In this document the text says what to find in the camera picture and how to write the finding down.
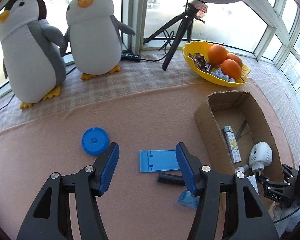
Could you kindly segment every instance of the black cylinder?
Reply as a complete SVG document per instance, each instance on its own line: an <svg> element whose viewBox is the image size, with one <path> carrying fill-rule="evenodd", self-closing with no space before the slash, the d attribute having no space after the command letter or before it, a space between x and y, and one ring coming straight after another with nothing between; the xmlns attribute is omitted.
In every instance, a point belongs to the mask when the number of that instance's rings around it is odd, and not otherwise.
<svg viewBox="0 0 300 240"><path fill-rule="evenodd" d="M171 185L185 186L182 176L172 175L167 173L159 172L157 175L157 182Z"/></svg>

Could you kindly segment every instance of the blue cap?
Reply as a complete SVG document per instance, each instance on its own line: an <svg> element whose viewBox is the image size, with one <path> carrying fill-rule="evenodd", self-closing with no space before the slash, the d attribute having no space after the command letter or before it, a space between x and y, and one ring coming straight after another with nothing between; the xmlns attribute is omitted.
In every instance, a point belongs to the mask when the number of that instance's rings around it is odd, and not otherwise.
<svg viewBox="0 0 300 240"><path fill-rule="evenodd" d="M83 150L92 156L99 156L105 153L109 148L110 140L107 133L99 128L94 127L87 130L82 136Z"/></svg>

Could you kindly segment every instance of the penguin plush toy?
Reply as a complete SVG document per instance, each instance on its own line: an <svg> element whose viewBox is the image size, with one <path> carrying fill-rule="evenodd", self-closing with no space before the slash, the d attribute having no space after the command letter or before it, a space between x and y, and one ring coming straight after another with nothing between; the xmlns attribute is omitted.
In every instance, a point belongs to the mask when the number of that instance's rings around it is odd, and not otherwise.
<svg viewBox="0 0 300 240"><path fill-rule="evenodd" d="M0 14L3 71L21 109L58 96L66 78L64 36L46 16L43 0L9 0Z"/></svg>
<svg viewBox="0 0 300 240"><path fill-rule="evenodd" d="M114 17L112 0L72 0L66 12L68 30L66 45L60 48L61 56L70 42L81 79L90 79L107 72L120 71L122 55L119 30L129 35L135 32Z"/></svg>

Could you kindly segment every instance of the orange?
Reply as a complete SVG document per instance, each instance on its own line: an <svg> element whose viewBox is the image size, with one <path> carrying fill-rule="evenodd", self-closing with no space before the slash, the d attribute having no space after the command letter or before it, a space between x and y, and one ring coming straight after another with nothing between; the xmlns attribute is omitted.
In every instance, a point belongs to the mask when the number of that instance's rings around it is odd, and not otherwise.
<svg viewBox="0 0 300 240"><path fill-rule="evenodd" d="M235 55L235 54L233 54L233 53L228 53L228 54L227 54L227 59L232 59L232 60L234 60L236 63L239 64L240 68L243 67L242 60L241 60L237 55Z"/></svg>
<svg viewBox="0 0 300 240"><path fill-rule="evenodd" d="M212 65L220 65L227 59L227 51L219 44L212 45L208 49L208 62Z"/></svg>
<svg viewBox="0 0 300 240"><path fill-rule="evenodd" d="M242 76L242 70L238 63L232 59L226 59L221 65L221 71L224 75L228 75L234 80L238 80Z"/></svg>

